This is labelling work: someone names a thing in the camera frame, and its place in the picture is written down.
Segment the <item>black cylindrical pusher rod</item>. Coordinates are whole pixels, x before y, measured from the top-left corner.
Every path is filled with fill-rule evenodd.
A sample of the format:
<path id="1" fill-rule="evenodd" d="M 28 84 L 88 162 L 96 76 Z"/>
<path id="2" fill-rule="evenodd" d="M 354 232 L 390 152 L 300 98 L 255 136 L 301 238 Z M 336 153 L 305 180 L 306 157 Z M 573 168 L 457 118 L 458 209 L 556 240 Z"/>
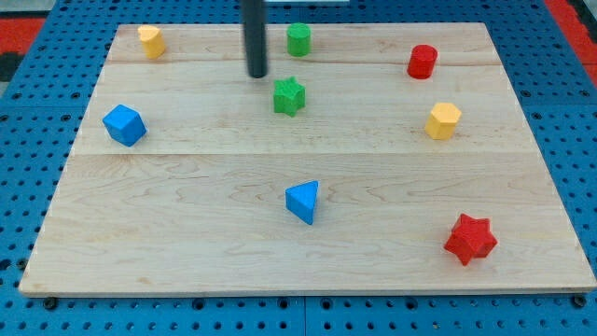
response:
<path id="1" fill-rule="evenodd" d="M 252 78 L 268 74 L 267 15 L 263 0 L 241 0 L 243 41 L 247 73 Z"/>

